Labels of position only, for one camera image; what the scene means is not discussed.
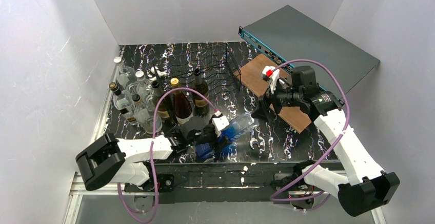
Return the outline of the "blue label clear bottle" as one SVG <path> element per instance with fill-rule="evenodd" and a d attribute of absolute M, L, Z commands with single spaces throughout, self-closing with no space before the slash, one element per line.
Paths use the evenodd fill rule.
<path fill-rule="evenodd" d="M 250 112 L 244 112 L 238 117 L 232 119 L 229 121 L 229 127 L 222 131 L 221 135 L 227 135 L 228 138 L 234 143 L 236 140 L 241 138 L 244 134 L 250 132 L 254 128 L 256 128 L 259 125 L 259 122 L 257 119 L 254 119 L 251 117 Z M 214 128 L 213 124 L 210 123 L 205 127 L 212 127 Z M 208 159 L 211 158 L 215 154 L 214 151 L 211 152 L 203 152 L 203 150 L 200 148 L 200 136 L 198 139 L 196 139 L 196 145 L 195 145 L 196 154 L 199 158 L 202 159 Z"/>

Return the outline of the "dark wine bottle gold cap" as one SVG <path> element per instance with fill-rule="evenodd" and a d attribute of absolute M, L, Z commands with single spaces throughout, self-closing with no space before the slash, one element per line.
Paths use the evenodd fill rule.
<path fill-rule="evenodd" d="M 181 83 L 178 78 L 170 80 L 173 91 L 173 107 L 175 117 L 180 125 L 185 124 L 193 117 L 193 110 L 189 100 L 181 89 Z"/>

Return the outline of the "dark wine bottle silver cap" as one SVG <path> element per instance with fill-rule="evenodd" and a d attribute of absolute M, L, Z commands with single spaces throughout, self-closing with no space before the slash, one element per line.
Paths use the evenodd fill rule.
<path fill-rule="evenodd" d="M 154 80 L 151 83 L 151 87 L 152 87 L 152 89 L 154 91 L 152 101 L 153 101 L 153 104 L 156 106 L 158 101 L 165 94 L 165 92 L 163 91 L 160 83 L 158 81 L 156 81 L 156 80 Z M 171 101 L 170 101 L 170 97 L 166 96 L 160 102 L 160 105 L 157 108 L 157 114 L 161 118 L 162 122 L 165 125 L 173 127 L 175 125 L 175 121 L 174 121 L 174 118 L 173 118 L 172 111 L 173 111 L 173 107 L 172 107 L 172 104 L 171 104 Z"/>

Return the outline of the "clear bottle brown neck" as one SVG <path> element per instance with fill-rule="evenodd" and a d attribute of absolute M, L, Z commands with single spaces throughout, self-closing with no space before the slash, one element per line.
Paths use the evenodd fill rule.
<path fill-rule="evenodd" d="M 145 130 L 146 133 L 152 134 L 154 128 L 154 111 L 155 105 L 152 96 L 145 99 L 139 94 L 134 94 L 132 100 L 135 104 L 134 117 Z"/>

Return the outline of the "clear bottle gold label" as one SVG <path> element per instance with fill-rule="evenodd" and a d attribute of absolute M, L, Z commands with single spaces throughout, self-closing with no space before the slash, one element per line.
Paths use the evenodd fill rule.
<path fill-rule="evenodd" d="M 137 125 L 138 121 L 134 117 L 135 105 L 131 95 L 127 91 L 122 90 L 115 82 L 109 84 L 109 89 L 113 93 L 113 104 L 116 109 L 128 121 L 128 123 L 131 125 Z"/>

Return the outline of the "clear bottle dark label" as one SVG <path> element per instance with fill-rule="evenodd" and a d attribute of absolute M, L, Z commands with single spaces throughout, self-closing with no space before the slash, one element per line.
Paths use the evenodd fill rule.
<path fill-rule="evenodd" d="M 136 92 L 141 97 L 143 101 L 148 101 L 152 99 L 153 89 L 151 87 L 151 82 L 145 77 L 145 73 L 139 70 L 135 73 L 137 79 Z"/>

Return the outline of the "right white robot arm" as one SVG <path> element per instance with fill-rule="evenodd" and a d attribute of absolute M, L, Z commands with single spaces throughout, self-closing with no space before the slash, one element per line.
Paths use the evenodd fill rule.
<path fill-rule="evenodd" d="M 307 160 L 294 166 L 291 176 L 280 180 L 271 200 L 294 186 L 308 185 L 337 198 L 347 214 L 356 217 L 390 202 L 400 180 L 387 173 L 366 151 L 349 125 L 349 116 L 336 96 L 323 91 L 310 66 L 299 66 L 290 71 L 291 82 L 280 77 L 278 68 L 267 66 L 262 78 L 269 83 L 259 97 L 259 107 L 253 118 L 270 120 L 268 110 L 280 113 L 283 107 L 298 107 L 330 143 L 329 151 L 339 158 L 345 175 L 332 172 L 319 161 Z"/>

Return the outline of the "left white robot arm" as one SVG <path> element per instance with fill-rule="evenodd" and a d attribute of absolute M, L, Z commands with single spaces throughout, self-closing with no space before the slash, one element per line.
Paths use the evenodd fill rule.
<path fill-rule="evenodd" d="M 148 160 L 166 160 L 185 154 L 197 146 L 197 152 L 217 151 L 230 144 L 224 130 L 229 128 L 225 115 L 213 115 L 209 124 L 194 118 L 175 126 L 156 138 L 122 139 L 105 133 L 76 156 L 79 172 L 88 191 L 98 190 L 109 183 L 141 187 L 153 179 Z"/>

